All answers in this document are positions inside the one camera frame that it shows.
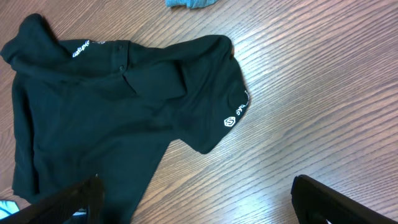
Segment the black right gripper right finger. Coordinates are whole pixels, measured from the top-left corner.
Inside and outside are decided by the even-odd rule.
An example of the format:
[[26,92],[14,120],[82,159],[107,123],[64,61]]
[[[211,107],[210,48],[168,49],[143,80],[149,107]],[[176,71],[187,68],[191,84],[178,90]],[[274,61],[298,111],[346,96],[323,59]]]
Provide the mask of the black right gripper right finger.
[[290,194],[300,224],[395,224],[307,175],[294,178]]

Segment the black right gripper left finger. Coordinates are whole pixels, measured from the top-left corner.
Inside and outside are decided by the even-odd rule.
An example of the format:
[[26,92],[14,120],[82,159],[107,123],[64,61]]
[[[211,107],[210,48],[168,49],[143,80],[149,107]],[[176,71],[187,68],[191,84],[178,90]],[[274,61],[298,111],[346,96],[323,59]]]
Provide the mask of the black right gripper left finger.
[[102,223],[104,186],[90,177],[1,220],[1,223]]

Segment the black polo shirt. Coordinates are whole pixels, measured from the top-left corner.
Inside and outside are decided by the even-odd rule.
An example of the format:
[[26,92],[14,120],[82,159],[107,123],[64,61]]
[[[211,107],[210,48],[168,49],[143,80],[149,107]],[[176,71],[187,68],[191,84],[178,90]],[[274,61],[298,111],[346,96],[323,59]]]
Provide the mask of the black polo shirt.
[[1,56],[16,72],[14,194],[36,203],[97,175],[103,223],[131,221],[172,141],[207,154],[249,104],[224,35],[163,49],[58,40],[31,14]]

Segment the light blue t-shirt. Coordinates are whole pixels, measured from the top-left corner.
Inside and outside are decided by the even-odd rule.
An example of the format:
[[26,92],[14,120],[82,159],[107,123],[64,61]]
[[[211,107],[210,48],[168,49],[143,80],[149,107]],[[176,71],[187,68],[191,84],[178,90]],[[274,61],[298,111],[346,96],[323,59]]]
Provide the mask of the light blue t-shirt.
[[15,201],[12,200],[0,200],[0,219],[7,218],[10,215],[13,215],[17,212],[19,212],[20,209],[15,203]]

